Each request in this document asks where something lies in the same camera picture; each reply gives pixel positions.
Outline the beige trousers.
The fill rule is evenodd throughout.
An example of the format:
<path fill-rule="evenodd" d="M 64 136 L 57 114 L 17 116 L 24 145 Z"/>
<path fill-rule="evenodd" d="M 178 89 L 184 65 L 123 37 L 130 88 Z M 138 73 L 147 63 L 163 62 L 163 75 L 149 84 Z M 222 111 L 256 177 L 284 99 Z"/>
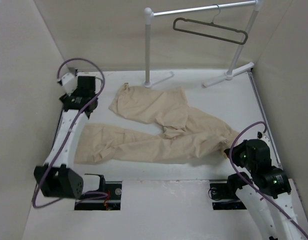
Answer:
<path fill-rule="evenodd" d="M 223 120 L 188 105 L 185 90 L 166 91 L 123 84 L 109 109 L 138 123 L 157 124 L 152 135 L 103 123 L 88 123 L 79 138 L 74 162 L 99 164 L 109 160 L 172 163 L 197 159 L 230 148 L 238 132 Z"/>

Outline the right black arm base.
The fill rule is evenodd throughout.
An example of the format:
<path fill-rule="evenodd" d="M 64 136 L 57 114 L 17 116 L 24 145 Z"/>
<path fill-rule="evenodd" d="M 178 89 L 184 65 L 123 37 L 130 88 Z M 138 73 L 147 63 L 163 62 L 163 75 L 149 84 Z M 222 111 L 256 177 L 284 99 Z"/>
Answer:
<path fill-rule="evenodd" d="M 212 200 L 215 211 L 246 210 L 242 201 L 231 193 L 226 183 L 212 182 L 209 184 L 208 196 Z"/>

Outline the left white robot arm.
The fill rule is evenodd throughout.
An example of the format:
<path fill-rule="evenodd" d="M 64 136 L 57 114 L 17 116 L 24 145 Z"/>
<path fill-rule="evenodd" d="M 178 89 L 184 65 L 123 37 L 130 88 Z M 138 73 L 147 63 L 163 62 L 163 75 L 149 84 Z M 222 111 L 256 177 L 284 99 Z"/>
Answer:
<path fill-rule="evenodd" d="M 60 83 L 65 94 L 60 97 L 62 113 L 56 138 L 43 165 L 34 169 L 36 192 L 59 199 L 79 199 L 90 193 L 94 199 L 106 195 L 103 178 L 97 174 L 80 175 L 73 170 L 79 138 L 92 112 L 98 106 L 95 76 L 64 75 Z"/>

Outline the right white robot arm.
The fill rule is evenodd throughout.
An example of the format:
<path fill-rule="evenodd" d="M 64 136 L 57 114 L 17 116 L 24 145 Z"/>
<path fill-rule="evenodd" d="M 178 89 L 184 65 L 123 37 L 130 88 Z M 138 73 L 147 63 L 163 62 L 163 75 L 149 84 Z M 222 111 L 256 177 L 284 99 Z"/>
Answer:
<path fill-rule="evenodd" d="M 244 140 L 224 150 L 236 171 L 226 192 L 246 207 L 263 240 L 308 240 L 294 212 L 292 188 L 286 173 L 272 165 L 270 148 L 261 139 Z"/>

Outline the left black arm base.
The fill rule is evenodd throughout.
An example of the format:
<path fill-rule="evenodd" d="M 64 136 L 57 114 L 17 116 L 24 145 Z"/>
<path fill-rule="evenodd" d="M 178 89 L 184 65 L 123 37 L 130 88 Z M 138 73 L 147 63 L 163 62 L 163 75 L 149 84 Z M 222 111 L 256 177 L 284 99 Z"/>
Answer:
<path fill-rule="evenodd" d="M 120 211 L 122 199 L 121 181 L 107 181 L 102 193 L 90 192 L 83 194 L 75 201 L 75 211 Z"/>

